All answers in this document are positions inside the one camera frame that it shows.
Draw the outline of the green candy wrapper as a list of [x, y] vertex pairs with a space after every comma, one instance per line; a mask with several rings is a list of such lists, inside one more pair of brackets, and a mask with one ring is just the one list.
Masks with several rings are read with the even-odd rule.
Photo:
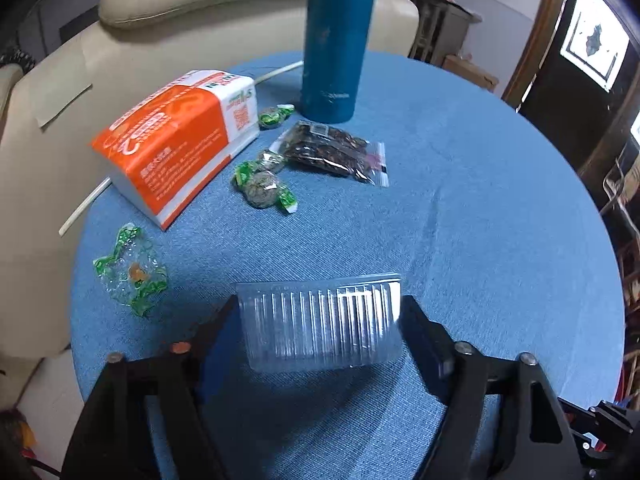
[[167, 266], [145, 232], [132, 222], [118, 230], [112, 251], [92, 265], [108, 296], [139, 318], [146, 318], [168, 289]]

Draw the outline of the teal thermos bottle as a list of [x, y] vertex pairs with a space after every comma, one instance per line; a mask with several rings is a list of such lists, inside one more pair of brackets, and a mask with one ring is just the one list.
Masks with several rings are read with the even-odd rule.
[[300, 109], [313, 122], [355, 113], [374, 0], [308, 0]]

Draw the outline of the green wrapped candy near bottle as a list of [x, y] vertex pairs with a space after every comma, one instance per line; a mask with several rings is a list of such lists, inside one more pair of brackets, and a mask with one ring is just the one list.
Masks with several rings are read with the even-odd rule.
[[291, 103], [264, 108], [258, 113], [258, 126], [262, 130], [279, 128], [294, 112], [295, 105]]

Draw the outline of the wooden radiator cabinet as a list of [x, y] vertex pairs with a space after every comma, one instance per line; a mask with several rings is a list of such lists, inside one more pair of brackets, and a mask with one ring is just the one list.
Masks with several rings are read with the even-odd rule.
[[427, 64], [440, 67], [447, 55], [458, 55], [470, 26], [483, 21], [454, 0], [410, 1], [419, 11], [419, 25], [409, 58]]

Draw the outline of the cardboard box on floor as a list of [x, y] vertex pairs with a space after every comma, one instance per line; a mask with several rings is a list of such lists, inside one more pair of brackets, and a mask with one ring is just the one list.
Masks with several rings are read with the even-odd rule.
[[483, 70], [472, 62], [453, 54], [445, 56], [444, 62], [442, 62], [442, 69], [489, 92], [494, 92], [499, 83], [499, 79], [496, 76], [487, 73], [486, 70]]

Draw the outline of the clear plastic tray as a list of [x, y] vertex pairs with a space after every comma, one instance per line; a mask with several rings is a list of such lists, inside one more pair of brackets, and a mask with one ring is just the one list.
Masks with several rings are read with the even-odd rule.
[[258, 373], [342, 370], [397, 361], [401, 277], [240, 283], [248, 364]]

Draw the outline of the bag of dark seeds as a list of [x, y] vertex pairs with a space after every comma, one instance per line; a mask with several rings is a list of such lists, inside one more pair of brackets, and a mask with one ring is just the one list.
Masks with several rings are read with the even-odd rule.
[[287, 162], [334, 176], [382, 188], [390, 186], [385, 144], [368, 141], [340, 128], [299, 120], [277, 137], [270, 151]]

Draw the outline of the dark wooden door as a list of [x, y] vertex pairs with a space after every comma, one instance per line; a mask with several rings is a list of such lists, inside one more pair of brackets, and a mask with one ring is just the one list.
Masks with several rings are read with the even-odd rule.
[[564, 0], [518, 112], [581, 170], [605, 136], [632, 121], [639, 55], [604, 0]]

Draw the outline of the cream leather sofa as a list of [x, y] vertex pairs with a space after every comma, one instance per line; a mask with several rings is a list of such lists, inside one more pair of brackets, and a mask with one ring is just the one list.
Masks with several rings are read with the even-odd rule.
[[60, 233], [105, 177], [90, 141], [188, 70], [304, 43], [307, 0], [100, 0], [99, 19], [22, 74], [1, 72], [1, 351], [40, 359], [70, 340], [80, 231]]

